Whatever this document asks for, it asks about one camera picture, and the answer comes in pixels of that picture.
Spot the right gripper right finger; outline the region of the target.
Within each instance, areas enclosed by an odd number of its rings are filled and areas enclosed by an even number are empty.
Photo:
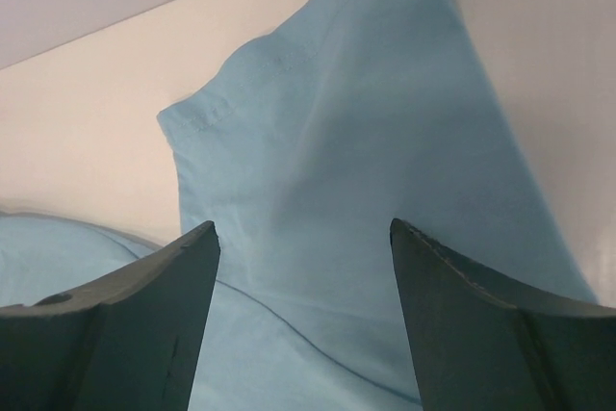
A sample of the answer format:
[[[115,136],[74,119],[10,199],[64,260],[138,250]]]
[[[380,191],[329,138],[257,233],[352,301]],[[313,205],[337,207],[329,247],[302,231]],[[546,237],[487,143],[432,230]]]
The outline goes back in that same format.
[[[395,219],[390,244],[426,410],[611,410],[615,312],[492,270]]]

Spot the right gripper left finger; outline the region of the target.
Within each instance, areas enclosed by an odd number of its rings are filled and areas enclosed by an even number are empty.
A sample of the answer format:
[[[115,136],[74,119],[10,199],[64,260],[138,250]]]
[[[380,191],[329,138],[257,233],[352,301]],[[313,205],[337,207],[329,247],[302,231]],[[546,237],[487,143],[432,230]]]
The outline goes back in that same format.
[[[2,409],[187,409],[219,255],[205,221],[87,284],[2,307]]]

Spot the light blue t-shirt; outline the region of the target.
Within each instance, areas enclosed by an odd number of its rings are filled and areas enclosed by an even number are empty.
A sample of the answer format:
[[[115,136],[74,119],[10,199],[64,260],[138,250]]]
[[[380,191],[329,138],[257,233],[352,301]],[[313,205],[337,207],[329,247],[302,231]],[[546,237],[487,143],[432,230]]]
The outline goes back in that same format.
[[[218,271],[185,410],[426,410],[390,226],[596,299],[453,0],[309,0],[164,96],[163,13],[1,74],[1,303],[34,305],[205,221]]]

